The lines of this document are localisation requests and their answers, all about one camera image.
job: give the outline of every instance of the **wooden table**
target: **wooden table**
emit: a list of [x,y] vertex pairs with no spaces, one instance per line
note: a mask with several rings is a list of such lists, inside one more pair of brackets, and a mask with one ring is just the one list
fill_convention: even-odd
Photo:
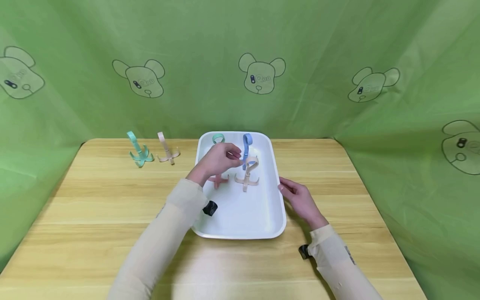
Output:
[[[163,156],[158,140],[139,140]],[[85,143],[0,276],[0,299],[96,300],[195,162],[197,140],[169,140],[175,165],[137,168],[127,139]],[[384,299],[426,299],[343,148],[334,140],[273,140],[281,176],[305,184]],[[273,240],[209,240],[191,230],[153,299],[333,299],[297,248],[308,230],[288,211]]]

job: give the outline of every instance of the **green backdrop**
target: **green backdrop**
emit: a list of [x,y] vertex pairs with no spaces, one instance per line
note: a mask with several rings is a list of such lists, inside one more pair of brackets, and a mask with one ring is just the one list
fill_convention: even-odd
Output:
[[480,294],[477,0],[4,0],[0,270],[92,138],[336,138],[429,299]]

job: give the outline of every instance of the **cartoon mouse print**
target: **cartoon mouse print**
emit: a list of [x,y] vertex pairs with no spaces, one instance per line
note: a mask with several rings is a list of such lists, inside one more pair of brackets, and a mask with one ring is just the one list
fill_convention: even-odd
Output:
[[361,69],[352,78],[357,87],[348,95],[353,102],[367,102],[377,98],[384,86],[393,86],[400,78],[400,71],[391,68],[385,73],[372,73],[370,67]]
[[158,80],[165,75],[165,69],[158,61],[148,60],[143,67],[130,67],[120,60],[114,60],[112,66],[118,75],[128,79],[130,88],[137,95],[157,98],[163,94],[163,87]]
[[442,142],[442,151],[446,160],[460,171],[480,174],[480,130],[465,120],[457,120],[443,127],[450,135]]
[[239,60],[240,70],[247,73],[245,87],[255,94],[268,94],[275,88],[274,78],[285,72],[285,61],[274,59],[271,63],[257,61],[250,53],[245,53]]
[[35,60],[25,50],[8,46],[0,57],[0,85],[15,99],[32,95],[45,85],[45,81],[30,68]]

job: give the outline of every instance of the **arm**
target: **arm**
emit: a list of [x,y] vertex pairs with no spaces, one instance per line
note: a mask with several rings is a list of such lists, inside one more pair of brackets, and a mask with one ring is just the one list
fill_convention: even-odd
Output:
[[343,240],[318,210],[308,189],[282,177],[280,183],[278,188],[282,195],[312,229],[312,243],[308,246],[308,252],[315,258],[317,270],[336,300],[382,300],[355,264]]
[[109,300],[149,300],[157,281],[208,200],[203,185],[210,176],[242,165],[240,149],[218,143],[181,179],[165,206],[133,246],[113,282]]

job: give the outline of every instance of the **mouse ear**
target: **mouse ear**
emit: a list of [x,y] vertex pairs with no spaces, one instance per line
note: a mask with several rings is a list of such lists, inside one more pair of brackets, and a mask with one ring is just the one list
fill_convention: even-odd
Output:
[[120,60],[114,60],[112,62],[112,66],[113,66],[113,69],[115,70],[115,72],[117,72],[118,75],[120,75],[123,78],[127,78],[127,74],[125,74],[125,71],[127,71],[129,66],[126,63],[124,63]]
[[157,79],[160,79],[165,75],[165,69],[162,64],[156,60],[148,60],[145,63],[145,67],[151,69],[155,73]]
[[370,67],[366,67],[366,68],[361,69],[361,70],[358,71],[358,73],[355,74],[355,76],[352,78],[353,84],[354,84],[354,85],[358,85],[363,78],[367,77],[367,76],[370,75],[371,73],[372,73],[372,68],[370,68]]
[[5,48],[4,55],[5,57],[13,57],[15,59],[18,59],[19,61],[26,64],[29,68],[35,66],[35,61],[33,60],[33,57],[31,57],[30,54],[28,54],[25,50],[18,47],[9,46]]
[[240,57],[239,68],[240,70],[247,72],[248,66],[250,66],[254,62],[256,62],[255,57],[253,57],[253,55],[250,53],[245,53]]
[[475,125],[465,120],[450,122],[443,127],[442,131],[449,135],[457,135],[465,132],[480,132]]
[[396,84],[398,79],[400,78],[400,71],[397,68],[391,68],[384,73],[385,75],[385,83],[384,86],[393,86]]
[[275,69],[275,77],[279,77],[283,75],[286,67],[285,61],[283,59],[281,58],[274,59],[270,64]]

